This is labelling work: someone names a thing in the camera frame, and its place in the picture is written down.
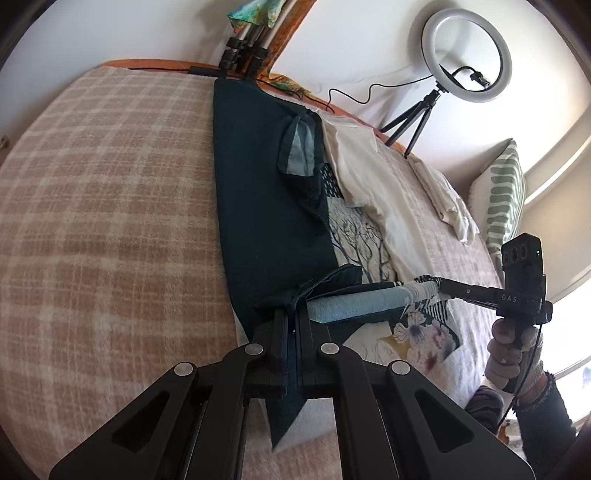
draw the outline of green striped pillow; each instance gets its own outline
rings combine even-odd
[[[525,203],[525,176],[517,144],[511,139],[505,151],[470,188],[468,208],[501,280],[504,280],[501,246],[519,232]]]

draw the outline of silver bolt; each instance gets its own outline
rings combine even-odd
[[[325,343],[320,347],[322,353],[326,353],[326,355],[334,355],[339,353],[339,345],[336,343]]]
[[[248,355],[260,355],[263,350],[264,348],[262,345],[259,345],[258,343],[249,343],[244,349]]]
[[[392,372],[397,375],[407,375],[410,373],[410,365],[402,360],[397,360],[392,364]]]
[[[176,373],[179,377],[186,377],[193,373],[193,366],[188,364],[187,362],[183,362],[182,364],[178,364],[174,367],[174,373]]]

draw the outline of black sleeve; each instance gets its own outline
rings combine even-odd
[[[576,431],[552,374],[541,395],[531,404],[515,407],[523,451],[538,480],[543,479],[574,445]]]

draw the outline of wall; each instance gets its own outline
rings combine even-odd
[[[548,299],[557,300],[591,270],[591,147],[524,215],[523,232],[542,240]]]
[[[544,157],[591,105],[591,86],[558,32],[527,0],[319,0],[274,67],[313,93],[330,87],[366,99],[373,82],[402,83],[428,74],[420,51],[427,19],[461,7],[487,18],[504,36],[514,61],[510,87],[486,104],[444,95],[415,153],[466,190],[481,166],[515,138],[525,169]],[[488,36],[468,22],[446,25],[438,37],[442,64],[471,64],[490,78],[499,69]],[[462,81],[468,87],[475,84]],[[335,104],[381,126],[421,100],[433,80],[400,89],[374,89],[360,106],[335,94]],[[401,140],[406,144],[411,132]]]
[[[58,0],[0,71],[0,133],[15,140],[69,83],[125,58],[217,64],[243,0]]]

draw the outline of gloved hand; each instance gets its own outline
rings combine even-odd
[[[488,343],[488,351],[491,354],[486,364],[485,375],[497,388],[503,389],[511,378],[519,375],[521,368],[527,369],[529,362],[519,365],[523,352],[532,349],[538,336],[538,329],[528,327],[521,335],[523,347],[521,350],[514,348],[511,344],[515,341],[515,321],[511,319],[498,319],[492,325],[493,339]],[[540,336],[538,348],[534,354],[534,362],[519,396],[522,397],[544,375],[544,363],[540,360],[544,336]]]

